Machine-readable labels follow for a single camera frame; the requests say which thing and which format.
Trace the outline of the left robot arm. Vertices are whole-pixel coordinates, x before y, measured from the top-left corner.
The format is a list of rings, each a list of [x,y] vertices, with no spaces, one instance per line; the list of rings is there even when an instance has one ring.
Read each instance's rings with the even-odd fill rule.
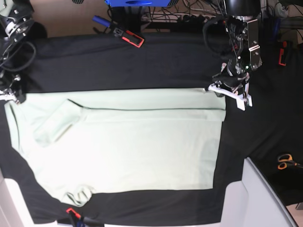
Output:
[[[253,106],[249,94],[250,73],[262,65],[258,41],[261,3],[259,0],[219,0],[217,6],[220,13],[205,23],[203,37],[206,47],[225,62],[207,89],[235,99],[237,107],[245,110]],[[218,51],[209,44],[208,28],[218,22],[224,23],[230,50]]]

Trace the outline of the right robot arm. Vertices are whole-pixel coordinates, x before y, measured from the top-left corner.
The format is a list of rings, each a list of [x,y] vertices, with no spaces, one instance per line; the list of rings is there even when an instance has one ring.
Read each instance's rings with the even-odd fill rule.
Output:
[[[26,69],[36,56],[36,47],[24,41],[34,24],[34,9],[29,0],[2,0],[0,2],[0,99],[17,104],[26,100],[19,72]],[[7,66],[23,45],[32,48],[31,58],[21,66]]]

